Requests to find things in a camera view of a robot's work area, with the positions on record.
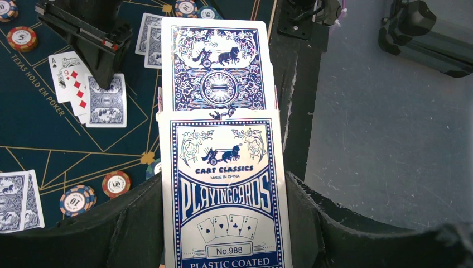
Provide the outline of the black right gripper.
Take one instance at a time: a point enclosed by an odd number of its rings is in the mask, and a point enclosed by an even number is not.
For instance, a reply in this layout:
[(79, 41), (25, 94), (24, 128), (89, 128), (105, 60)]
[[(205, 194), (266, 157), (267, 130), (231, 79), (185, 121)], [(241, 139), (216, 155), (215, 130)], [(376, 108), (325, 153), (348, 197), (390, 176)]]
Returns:
[(132, 37), (119, 18), (123, 1), (37, 1), (38, 19), (75, 50), (98, 85), (108, 90)]

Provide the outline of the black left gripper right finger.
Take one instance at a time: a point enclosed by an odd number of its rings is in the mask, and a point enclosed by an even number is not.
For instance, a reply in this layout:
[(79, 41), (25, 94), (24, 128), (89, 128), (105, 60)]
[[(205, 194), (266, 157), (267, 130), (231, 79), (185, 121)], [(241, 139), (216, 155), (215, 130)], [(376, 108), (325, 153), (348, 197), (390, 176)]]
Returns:
[(294, 267), (471, 267), (472, 224), (424, 231), (351, 211), (286, 172)]

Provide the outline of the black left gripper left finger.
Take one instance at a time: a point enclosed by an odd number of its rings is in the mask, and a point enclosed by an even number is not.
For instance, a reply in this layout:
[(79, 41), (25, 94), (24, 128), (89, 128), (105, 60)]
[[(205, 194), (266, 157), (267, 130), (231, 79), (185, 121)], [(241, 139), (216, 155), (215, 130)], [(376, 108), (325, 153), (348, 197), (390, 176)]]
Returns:
[(162, 177), (56, 226), (1, 235), (1, 267), (159, 267)]

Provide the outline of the ace of spades card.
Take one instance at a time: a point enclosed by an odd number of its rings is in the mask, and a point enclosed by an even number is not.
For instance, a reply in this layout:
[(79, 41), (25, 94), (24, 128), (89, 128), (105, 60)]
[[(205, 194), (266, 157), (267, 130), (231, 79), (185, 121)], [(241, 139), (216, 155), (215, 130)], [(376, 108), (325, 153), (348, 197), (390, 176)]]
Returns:
[(69, 101), (63, 71), (71, 66), (81, 65), (81, 60), (74, 51), (50, 55), (48, 57), (58, 103)]

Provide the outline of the blue card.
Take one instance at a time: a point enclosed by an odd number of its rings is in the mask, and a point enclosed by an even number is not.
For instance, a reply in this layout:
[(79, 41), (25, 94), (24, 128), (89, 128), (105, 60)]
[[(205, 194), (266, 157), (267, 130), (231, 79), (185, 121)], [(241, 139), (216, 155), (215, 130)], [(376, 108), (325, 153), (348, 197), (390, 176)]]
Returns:
[(144, 67), (150, 69), (162, 68), (162, 54), (161, 54), (161, 28), (157, 26), (150, 26), (148, 28), (148, 44), (144, 57)]
[(28, 172), (1, 173), (1, 233), (23, 231)]

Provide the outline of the orange poker chip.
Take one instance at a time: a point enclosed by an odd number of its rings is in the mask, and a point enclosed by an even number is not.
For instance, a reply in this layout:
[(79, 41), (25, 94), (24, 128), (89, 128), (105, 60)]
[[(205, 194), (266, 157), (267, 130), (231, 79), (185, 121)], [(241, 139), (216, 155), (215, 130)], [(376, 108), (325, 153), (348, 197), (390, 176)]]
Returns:
[(102, 181), (102, 190), (110, 198), (116, 198), (126, 193), (130, 187), (129, 176), (120, 170), (106, 174)]

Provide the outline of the four of clubs card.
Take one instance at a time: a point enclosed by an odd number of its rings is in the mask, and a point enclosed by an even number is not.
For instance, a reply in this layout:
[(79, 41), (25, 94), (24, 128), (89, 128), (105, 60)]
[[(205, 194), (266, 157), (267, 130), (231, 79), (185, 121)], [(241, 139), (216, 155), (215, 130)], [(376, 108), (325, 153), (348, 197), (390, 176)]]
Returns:
[(88, 121), (88, 118), (89, 118), (89, 116), (88, 116), (87, 113), (78, 115), (78, 119), (79, 119), (81, 124), (86, 124), (87, 121)]

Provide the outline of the white purple poker chip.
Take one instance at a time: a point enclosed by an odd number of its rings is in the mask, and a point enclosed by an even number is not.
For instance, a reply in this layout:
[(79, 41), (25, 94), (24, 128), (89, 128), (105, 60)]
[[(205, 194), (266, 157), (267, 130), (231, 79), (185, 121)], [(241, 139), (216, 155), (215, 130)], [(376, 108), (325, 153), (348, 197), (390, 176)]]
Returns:
[(86, 185), (76, 185), (66, 191), (59, 200), (59, 208), (63, 215), (74, 217), (92, 209), (96, 204), (96, 194), (93, 188)]

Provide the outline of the blue playing card deck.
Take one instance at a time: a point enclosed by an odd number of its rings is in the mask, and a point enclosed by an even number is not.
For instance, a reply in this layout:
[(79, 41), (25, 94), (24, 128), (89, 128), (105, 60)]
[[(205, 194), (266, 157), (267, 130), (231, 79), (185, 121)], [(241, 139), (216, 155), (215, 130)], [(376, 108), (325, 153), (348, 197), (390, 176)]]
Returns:
[(166, 267), (292, 267), (266, 24), (162, 20)]

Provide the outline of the nine of diamonds card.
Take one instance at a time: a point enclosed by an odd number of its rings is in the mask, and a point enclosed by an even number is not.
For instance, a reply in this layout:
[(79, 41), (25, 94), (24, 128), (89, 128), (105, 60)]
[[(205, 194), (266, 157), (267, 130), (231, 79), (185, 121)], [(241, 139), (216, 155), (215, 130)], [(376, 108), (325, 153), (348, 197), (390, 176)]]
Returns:
[(88, 112), (88, 97), (86, 93), (85, 74), (83, 66), (75, 65), (63, 71), (69, 101), (75, 116), (81, 117)]

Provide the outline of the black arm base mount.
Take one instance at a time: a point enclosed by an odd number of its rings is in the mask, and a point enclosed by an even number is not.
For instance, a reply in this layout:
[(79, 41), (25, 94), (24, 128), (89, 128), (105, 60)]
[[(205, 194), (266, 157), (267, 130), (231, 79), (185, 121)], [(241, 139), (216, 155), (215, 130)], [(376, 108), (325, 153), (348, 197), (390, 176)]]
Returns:
[(283, 1), (277, 30), (289, 37), (310, 40), (316, 27), (338, 25), (346, 12), (346, 1)]

